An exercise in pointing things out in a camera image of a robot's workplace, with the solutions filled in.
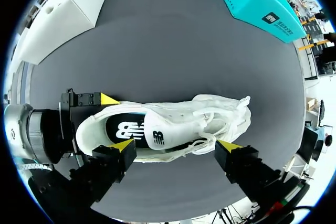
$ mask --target cardboard box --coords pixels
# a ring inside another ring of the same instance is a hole
[[[224,0],[233,17],[257,26],[283,42],[306,36],[286,0]]]
[[[315,98],[306,98],[306,109],[307,110],[312,110],[315,105],[317,104],[317,100]]]

